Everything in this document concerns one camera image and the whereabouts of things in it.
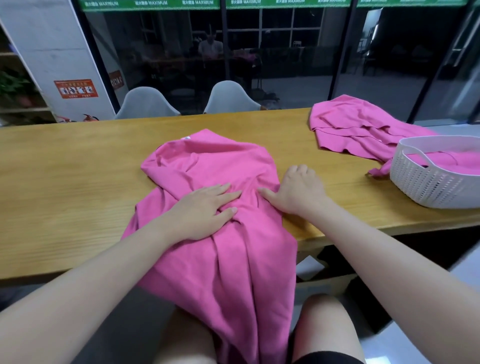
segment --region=orange sign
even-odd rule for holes
[[[123,77],[121,76],[120,70],[110,72],[108,76],[110,77],[110,82],[112,83],[114,90],[125,85],[125,83],[123,82]]]
[[[62,98],[98,97],[92,80],[54,81]]]

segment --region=hand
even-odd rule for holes
[[[237,213],[236,207],[230,207],[217,214],[221,206],[241,195],[241,191],[226,194],[229,187],[230,183],[227,183],[193,191],[160,216],[166,222],[166,228],[174,230],[175,243],[206,238]]]
[[[280,211],[303,218],[315,204],[326,198],[322,181],[304,164],[287,170],[277,193],[267,188],[259,188],[258,192]]]

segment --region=plastic laundry basket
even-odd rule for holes
[[[390,179],[420,205],[435,208],[480,207],[480,176],[444,170],[425,153],[479,152],[480,138],[462,135],[416,136],[401,139],[390,169]],[[407,157],[418,154],[427,167]]]

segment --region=crumpled pink fabric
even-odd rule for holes
[[[373,176],[388,175],[400,139],[437,135],[430,129],[397,120],[368,101],[348,95],[315,104],[310,114],[310,129],[315,131],[318,145],[322,148],[334,152],[348,151],[354,156],[383,162],[381,168],[368,171]],[[442,151],[426,154],[432,162],[446,170],[480,175],[479,153]],[[423,158],[416,154],[408,157],[426,165]]]
[[[222,340],[218,361],[239,352],[247,363],[284,363],[295,291],[297,242],[257,193],[278,190],[265,148],[202,130],[160,146],[142,164],[157,187],[135,207],[123,237],[193,190],[231,183],[243,190],[232,221],[212,236],[167,251],[140,280],[149,292],[199,318]]]

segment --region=white chair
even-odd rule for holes
[[[212,88],[204,114],[260,110],[260,104],[253,101],[238,83],[221,81]]]
[[[180,112],[168,103],[160,91],[152,87],[137,87],[127,93],[115,119],[158,118],[178,115],[180,115]]]

